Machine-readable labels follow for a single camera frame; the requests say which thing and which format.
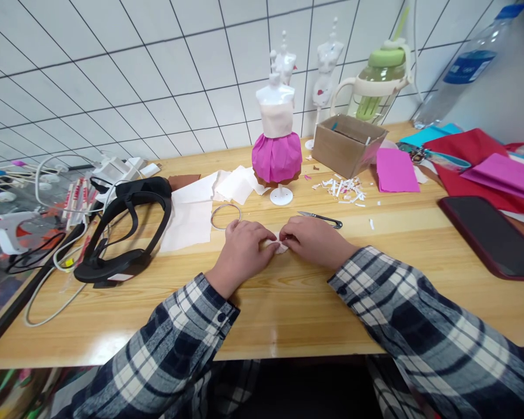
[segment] phone case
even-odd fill
[[[444,214],[448,217],[448,219],[452,222],[452,224],[456,227],[456,230],[462,235],[462,237],[466,240],[466,242],[470,245],[470,247],[473,249],[473,251],[477,254],[477,256],[480,258],[480,260],[483,262],[483,264],[487,267],[489,272],[491,272],[493,275],[495,275],[498,278],[502,279],[509,279],[509,280],[519,280],[524,281],[524,276],[510,276],[503,272],[501,272],[495,263],[495,261],[491,258],[489,253],[485,251],[485,249],[481,246],[481,244],[476,240],[476,238],[468,231],[466,226],[460,221],[458,216],[454,213],[452,208],[449,206],[448,202],[450,199],[455,198],[470,198],[470,197],[445,197],[440,199],[437,204],[442,209]],[[482,197],[474,197],[481,199],[485,201],[491,208],[493,208],[493,211],[495,211],[503,220],[505,223],[507,223],[512,230],[516,231],[520,237],[524,240],[524,235],[520,230],[518,230],[514,225],[503,216],[495,207],[491,205],[489,201],[487,201],[485,198]]]

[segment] shirt cuff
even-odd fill
[[[367,246],[355,252],[328,283],[352,306],[387,281],[399,263],[373,246]]]
[[[240,313],[218,294],[204,274],[198,274],[166,301],[169,315],[180,328],[191,322],[199,330],[221,338],[226,337]]]

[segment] sleeve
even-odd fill
[[[184,410],[238,315],[204,274],[198,275],[156,307],[57,418],[157,419]]]
[[[524,350],[419,270],[365,247],[328,283],[441,416],[524,418]]]

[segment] black headset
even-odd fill
[[[74,270],[77,280],[85,283],[104,283],[115,285],[115,281],[108,281],[117,274],[135,276],[148,267],[151,262],[151,252],[159,242],[169,217],[171,216],[171,185],[164,177],[139,179],[116,185],[116,198],[105,209],[99,224],[84,252],[82,263]],[[135,207],[143,204],[159,203],[163,210],[163,219],[146,249],[134,249],[125,252],[113,259],[104,260],[101,252],[108,246],[126,240],[138,229],[138,217]],[[101,234],[109,223],[119,214],[129,211],[132,216],[132,228],[121,239],[107,244],[107,239],[99,241]]]

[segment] teal paper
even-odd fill
[[[444,127],[430,126],[425,128],[423,131],[420,131],[412,136],[402,138],[400,142],[414,145],[415,147],[421,147],[428,141],[433,141],[447,135],[459,134],[463,132],[454,124],[447,124]]]

